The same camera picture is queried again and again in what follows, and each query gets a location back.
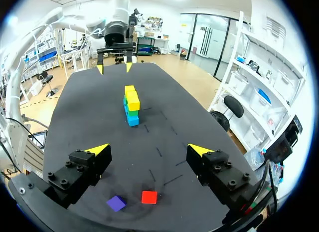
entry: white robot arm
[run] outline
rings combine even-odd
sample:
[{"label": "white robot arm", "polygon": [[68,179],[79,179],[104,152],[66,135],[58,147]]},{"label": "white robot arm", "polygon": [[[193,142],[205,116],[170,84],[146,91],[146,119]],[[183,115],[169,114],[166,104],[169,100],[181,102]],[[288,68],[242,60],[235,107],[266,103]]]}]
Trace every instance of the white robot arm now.
[{"label": "white robot arm", "polygon": [[125,38],[129,22],[129,2],[129,0],[113,0],[114,9],[108,22],[105,18],[86,22],[83,16],[63,15],[61,7],[55,8],[38,23],[35,29],[15,41],[16,46],[12,47],[13,49],[5,62],[5,69],[8,71],[10,79],[6,91],[5,116],[3,113],[0,116],[0,171],[12,167],[12,162],[19,169],[23,167],[27,132],[17,122],[7,118],[23,123],[19,95],[21,76],[25,66],[22,57],[25,52],[47,27],[52,29],[69,28],[94,38],[103,38],[105,41],[112,41],[114,37],[123,36]]}]

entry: stool seat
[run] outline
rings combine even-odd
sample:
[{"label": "stool seat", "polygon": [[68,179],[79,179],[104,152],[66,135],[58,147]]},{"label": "stool seat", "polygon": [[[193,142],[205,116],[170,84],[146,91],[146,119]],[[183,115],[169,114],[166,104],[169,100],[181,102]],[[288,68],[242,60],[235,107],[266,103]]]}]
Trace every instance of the stool seat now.
[{"label": "stool seat", "polygon": [[220,113],[219,111],[211,111],[210,114],[226,132],[229,130],[229,121],[223,113]]},{"label": "stool seat", "polygon": [[[227,106],[227,110],[228,109],[231,110],[233,115],[235,115],[236,117],[241,118],[243,116],[244,108],[240,104],[240,102],[234,97],[229,95],[225,96],[224,104]],[[226,132],[229,130],[229,127],[230,127],[229,120],[231,119],[232,116],[228,120],[227,117],[223,113],[220,113],[219,111],[210,111],[210,114],[219,123],[219,125],[221,125],[222,128],[224,128]]]}]

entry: stacked blocks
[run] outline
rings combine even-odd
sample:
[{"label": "stacked blocks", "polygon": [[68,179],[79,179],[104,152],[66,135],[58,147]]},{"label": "stacked blocks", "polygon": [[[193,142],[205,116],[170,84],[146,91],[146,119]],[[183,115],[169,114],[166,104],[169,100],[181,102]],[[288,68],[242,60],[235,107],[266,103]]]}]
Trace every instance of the stacked blocks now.
[{"label": "stacked blocks", "polygon": [[123,106],[129,126],[139,124],[140,100],[134,86],[125,86]]}]

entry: desk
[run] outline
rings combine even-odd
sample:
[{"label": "desk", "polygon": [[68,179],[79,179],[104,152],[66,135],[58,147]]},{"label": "desk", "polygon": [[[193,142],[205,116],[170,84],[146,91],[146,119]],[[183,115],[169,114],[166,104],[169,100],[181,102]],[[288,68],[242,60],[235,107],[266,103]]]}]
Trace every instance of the desk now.
[{"label": "desk", "polygon": [[[68,154],[111,144],[113,160],[95,187],[69,210],[99,223],[136,230],[207,232],[228,212],[187,164],[188,143],[221,149],[240,170],[253,174],[236,145],[211,115],[153,63],[93,68],[70,76],[53,112],[44,152],[43,178],[62,167]],[[141,101],[140,124],[130,128],[124,86]],[[171,183],[164,184],[178,176]],[[141,204],[142,190],[159,193],[157,205]],[[113,212],[106,201],[119,195],[127,207]]]}]

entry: office chair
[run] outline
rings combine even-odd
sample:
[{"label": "office chair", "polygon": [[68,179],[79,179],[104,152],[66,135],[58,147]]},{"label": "office chair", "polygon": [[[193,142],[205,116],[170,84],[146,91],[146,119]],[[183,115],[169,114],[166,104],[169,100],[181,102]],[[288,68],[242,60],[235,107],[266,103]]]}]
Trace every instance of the office chair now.
[{"label": "office chair", "polygon": [[46,97],[53,96],[55,93],[59,91],[58,88],[51,88],[50,81],[53,79],[52,75],[48,75],[47,72],[40,73],[36,76],[36,79],[42,82],[42,85],[48,84],[50,87],[49,92],[46,94]]},{"label": "office chair", "polygon": [[[219,111],[210,111],[209,113],[227,132],[230,127],[229,120],[233,117],[233,115],[241,118],[244,114],[244,108],[239,101],[229,95],[225,96],[224,104],[227,106],[227,110],[224,113],[220,113]],[[233,115],[229,119],[227,119],[227,117],[224,115],[228,110],[233,112]]]}]

